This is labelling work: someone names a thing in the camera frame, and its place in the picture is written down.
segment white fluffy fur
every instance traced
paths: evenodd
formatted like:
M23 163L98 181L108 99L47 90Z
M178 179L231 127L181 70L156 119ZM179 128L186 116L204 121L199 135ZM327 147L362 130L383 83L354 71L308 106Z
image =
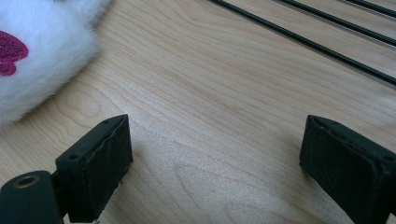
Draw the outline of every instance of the white fluffy fur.
M20 119L97 52L92 25L110 0L0 0L0 30L29 49L17 71L0 77L0 128Z

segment white plush toy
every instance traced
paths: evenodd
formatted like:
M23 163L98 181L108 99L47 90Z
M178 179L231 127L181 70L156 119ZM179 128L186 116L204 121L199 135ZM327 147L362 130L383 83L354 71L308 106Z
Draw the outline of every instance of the white plush toy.
M110 0L0 0L0 129L20 119L98 51L92 27Z

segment round hole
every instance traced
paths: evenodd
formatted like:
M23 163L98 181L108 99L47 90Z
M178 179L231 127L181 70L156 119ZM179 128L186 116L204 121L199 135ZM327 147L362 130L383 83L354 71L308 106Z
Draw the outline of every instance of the round hole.
M79 157L79 155L72 154L72 155L69 156L69 159L70 160L75 160L75 159L78 159L78 157Z
M386 160L386 161L395 161L395 159L393 159L393 157L391 157L391 156L385 156L384 160Z
M14 183L15 189L25 189L35 184L40 177L38 175L28 175Z

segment magenta embroidered patch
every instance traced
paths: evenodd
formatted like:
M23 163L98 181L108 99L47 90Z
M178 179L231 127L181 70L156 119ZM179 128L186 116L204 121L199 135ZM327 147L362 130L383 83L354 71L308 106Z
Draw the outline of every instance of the magenta embroidered patch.
M15 36L0 31L0 77L9 77L17 71L15 62L27 56L29 50Z

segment light wood surface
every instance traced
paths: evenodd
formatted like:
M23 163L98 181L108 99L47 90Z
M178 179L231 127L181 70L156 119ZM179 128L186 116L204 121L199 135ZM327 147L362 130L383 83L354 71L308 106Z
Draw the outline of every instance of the light wood surface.
M396 77L396 48L276 1L228 1ZM395 20L300 2L396 38ZM209 1L115 0L97 32L100 55L0 132L0 185L53 172L94 125L128 114L134 163L101 224L352 223L298 164L306 116L396 151L396 90Z

